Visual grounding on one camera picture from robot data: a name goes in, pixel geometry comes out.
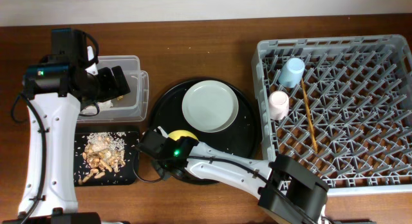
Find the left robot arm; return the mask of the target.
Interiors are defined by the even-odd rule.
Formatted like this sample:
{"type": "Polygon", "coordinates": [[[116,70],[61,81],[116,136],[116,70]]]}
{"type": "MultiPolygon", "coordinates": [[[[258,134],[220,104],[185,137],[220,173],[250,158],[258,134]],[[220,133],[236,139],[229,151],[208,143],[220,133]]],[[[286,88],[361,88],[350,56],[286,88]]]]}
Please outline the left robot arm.
{"type": "Polygon", "coordinates": [[[122,68],[98,64],[97,41],[77,29],[54,29],[51,53],[23,76],[30,150],[23,198],[14,223],[101,223],[79,212],[73,182],[75,128],[82,109],[130,92],[122,68]]]}

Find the wooden chopstick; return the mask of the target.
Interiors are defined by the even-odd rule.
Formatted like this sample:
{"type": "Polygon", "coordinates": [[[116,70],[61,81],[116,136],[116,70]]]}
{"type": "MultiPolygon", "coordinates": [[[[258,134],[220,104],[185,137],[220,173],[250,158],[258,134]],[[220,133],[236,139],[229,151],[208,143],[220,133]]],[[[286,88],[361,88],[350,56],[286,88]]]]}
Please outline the wooden chopstick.
{"type": "Polygon", "coordinates": [[[314,131],[313,123],[312,123],[312,116],[311,116],[310,107],[309,107],[309,100],[308,100],[308,97],[307,97],[307,94],[306,94],[306,88],[305,88],[305,84],[304,84],[303,79],[301,79],[301,87],[302,87],[302,91],[303,91],[303,100],[304,100],[304,106],[305,106],[305,110],[306,110],[306,117],[308,119],[308,130],[310,132],[310,137],[311,137],[313,149],[314,149],[315,153],[318,153],[318,145],[317,145],[317,141],[315,139],[315,131],[314,131]]]}

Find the peanut shell food scraps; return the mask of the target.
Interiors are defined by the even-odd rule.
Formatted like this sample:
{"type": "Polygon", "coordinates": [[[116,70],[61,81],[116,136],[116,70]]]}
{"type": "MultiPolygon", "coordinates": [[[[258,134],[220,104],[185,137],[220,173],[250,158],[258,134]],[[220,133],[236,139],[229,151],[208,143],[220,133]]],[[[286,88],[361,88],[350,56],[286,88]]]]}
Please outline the peanut shell food scraps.
{"type": "Polygon", "coordinates": [[[77,173],[78,185],[84,185],[91,179],[108,179],[114,176],[113,184],[118,183],[121,170],[126,166],[125,132],[100,132],[90,133],[87,144],[83,148],[81,158],[83,159],[84,173],[77,173]]]}

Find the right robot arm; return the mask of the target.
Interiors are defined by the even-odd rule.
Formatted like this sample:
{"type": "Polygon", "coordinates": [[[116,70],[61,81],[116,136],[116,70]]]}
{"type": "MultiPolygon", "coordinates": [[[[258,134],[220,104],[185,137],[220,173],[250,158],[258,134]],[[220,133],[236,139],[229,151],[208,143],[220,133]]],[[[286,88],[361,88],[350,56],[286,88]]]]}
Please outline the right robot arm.
{"type": "Polygon", "coordinates": [[[258,206],[278,223],[319,223],[329,186],[286,155],[252,160],[225,153],[188,131],[146,131],[138,149],[173,176],[190,174],[221,182],[253,195],[258,206]]]}

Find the pink cup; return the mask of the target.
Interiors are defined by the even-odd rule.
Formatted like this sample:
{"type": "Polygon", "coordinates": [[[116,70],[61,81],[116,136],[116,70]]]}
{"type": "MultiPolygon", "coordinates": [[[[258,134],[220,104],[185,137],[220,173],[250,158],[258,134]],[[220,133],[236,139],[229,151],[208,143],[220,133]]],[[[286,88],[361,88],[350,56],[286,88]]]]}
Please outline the pink cup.
{"type": "Polygon", "coordinates": [[[282,120],[288,115],[289,96],[283,91],[274,91],[268,98],[268,108],[272,120],[282,120]]]}

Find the grey plate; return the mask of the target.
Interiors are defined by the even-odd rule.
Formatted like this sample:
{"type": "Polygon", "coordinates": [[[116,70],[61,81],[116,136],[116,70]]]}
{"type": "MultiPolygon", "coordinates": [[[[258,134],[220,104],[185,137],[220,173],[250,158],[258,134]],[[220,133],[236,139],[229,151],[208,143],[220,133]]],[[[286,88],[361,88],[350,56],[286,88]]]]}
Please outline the grey plate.
{"type": "Polygon", "coordinates": [[[233,89],[217,80],[203,80],[183,96],[182,113],[187,123],[204,133],[217,133],[236,119],[239,101],[233,89]]]}

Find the blue cup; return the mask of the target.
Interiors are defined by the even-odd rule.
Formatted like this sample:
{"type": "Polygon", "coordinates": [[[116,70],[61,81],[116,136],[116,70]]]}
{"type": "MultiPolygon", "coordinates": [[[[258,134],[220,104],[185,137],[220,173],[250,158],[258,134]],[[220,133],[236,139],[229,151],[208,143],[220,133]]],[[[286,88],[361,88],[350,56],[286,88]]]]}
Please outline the blue cup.
{"type": "Polygon", "coordinates": [[[300,83],[305,69],[304,61],[299,58],[290,58],[283,65],[278,83],[286,88],[294,88],[300,83]]]}

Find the yellow bowl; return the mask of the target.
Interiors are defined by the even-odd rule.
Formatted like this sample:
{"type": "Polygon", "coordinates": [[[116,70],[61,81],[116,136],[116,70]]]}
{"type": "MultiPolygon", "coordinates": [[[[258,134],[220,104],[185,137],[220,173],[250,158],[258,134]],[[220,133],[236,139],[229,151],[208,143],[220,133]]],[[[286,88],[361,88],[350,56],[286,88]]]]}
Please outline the yellow bowl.
{"type": "Polygon", "coordinates": [[[182,137],[189,137],[189,138],[198,140],[198,138],[193,133],[191,133],[190,131],[186,131],[186,130],[173,131],[168,134],[168,137],[173,139],[174,141],[178,141],[182,137]]]}

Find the white tissue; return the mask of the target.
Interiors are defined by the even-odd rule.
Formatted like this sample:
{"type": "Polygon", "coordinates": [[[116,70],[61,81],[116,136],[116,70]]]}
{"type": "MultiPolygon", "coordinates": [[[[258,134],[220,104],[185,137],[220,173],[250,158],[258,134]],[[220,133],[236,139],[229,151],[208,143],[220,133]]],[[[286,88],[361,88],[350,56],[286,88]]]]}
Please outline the white tissue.
{"type": "Polygon", "coordinates": [[[111,100],[108,100],[105,102],[97,102],[97,106],[99,107],[100,110],[107,110],[113,107],[113,103],[111,100]]]}

